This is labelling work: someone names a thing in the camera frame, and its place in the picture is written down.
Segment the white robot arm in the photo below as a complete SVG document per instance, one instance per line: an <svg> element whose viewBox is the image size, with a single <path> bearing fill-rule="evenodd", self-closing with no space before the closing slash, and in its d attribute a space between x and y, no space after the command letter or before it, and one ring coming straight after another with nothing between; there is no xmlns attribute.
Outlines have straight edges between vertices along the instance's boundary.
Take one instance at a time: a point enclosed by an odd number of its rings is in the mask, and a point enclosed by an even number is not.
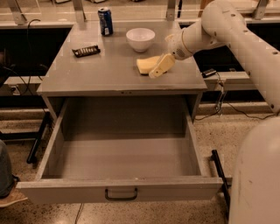
<svg viewBox="0 0 280 224"><path fill-rule="evenodd" d="M245 82L275 114L256 125L238 151L232 179L228 224L280 224L280 54L248 29L228 0L213 0L199 21L166 38L168 53L149 76L156 78L201 50L226 46L238 60Z"/></svg>

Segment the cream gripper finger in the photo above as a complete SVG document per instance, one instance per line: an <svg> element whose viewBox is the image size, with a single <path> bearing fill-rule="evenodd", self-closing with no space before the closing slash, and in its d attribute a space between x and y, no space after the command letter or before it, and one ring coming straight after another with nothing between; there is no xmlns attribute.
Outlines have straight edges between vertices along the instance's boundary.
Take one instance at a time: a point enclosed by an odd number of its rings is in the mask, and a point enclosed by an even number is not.
<svg viewBox="0 0 280 224"><path fill-rule="evenodd" d="M170 53L163 54L159 57L156 65L149 72L149 76L152 79L157 78L170 70L174 66L174 64L175 57L173 55L171 55Z"/></svg>

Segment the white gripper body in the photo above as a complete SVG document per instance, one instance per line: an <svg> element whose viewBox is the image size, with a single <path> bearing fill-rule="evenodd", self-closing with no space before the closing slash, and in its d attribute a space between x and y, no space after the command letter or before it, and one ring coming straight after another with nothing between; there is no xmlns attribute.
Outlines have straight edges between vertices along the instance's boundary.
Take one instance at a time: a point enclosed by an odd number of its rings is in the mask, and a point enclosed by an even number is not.
<svg viewBox="0 0 280 224"><path fill-rule="evenodd" d="M170 34L165 38L167 42L168 52L175 57L176 60L185 60L193 56L183 40L183 32Z"/></svg>

